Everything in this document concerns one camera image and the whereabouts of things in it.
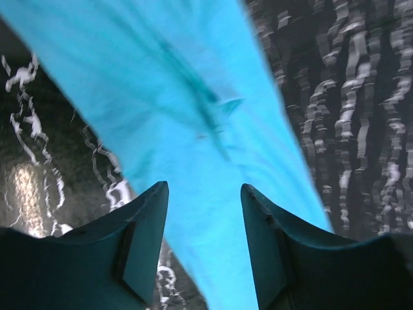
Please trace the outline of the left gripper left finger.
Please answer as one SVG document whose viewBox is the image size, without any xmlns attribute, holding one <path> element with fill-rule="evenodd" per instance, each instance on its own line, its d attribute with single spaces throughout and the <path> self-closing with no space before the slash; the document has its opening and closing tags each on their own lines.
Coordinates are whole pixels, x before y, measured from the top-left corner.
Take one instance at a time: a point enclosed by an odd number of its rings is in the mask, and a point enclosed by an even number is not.
<svg viewBox="0 0 413 310">
<path fill-rule="evenodd" d="M 2 309 L 145 309 L 152 303 L 168 184 L 61 237 L 1 229 Z"/>
</svg>

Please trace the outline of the cyan t shirt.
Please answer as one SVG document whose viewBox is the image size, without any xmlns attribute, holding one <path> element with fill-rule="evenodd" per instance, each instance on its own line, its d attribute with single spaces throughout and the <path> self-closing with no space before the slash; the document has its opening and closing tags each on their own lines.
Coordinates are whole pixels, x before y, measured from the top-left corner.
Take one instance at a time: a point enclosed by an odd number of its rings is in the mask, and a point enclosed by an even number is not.
<svg viewBox="0 0 413 310">
<path fill-rule="evenodd" d="M 2 1 L 119 160 L 170 188 L 165 238 L 210 309 L 257 309 L 240 189 L 331 230 L 242 1 Z"/>
</svg>

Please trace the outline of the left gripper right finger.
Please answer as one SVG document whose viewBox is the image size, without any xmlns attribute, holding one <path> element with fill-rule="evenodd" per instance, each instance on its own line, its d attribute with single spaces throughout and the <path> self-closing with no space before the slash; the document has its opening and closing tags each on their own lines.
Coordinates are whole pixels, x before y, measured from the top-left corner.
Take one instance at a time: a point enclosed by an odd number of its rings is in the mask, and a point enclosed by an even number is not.
<svg viewBox="0 0 413 310">
<path fill-rule="evenodd" d="M 260 309 L 411 309 L 412 236 L 357 242 L 278 207 L 251 185 L 241 188 Z"/>
</svg>

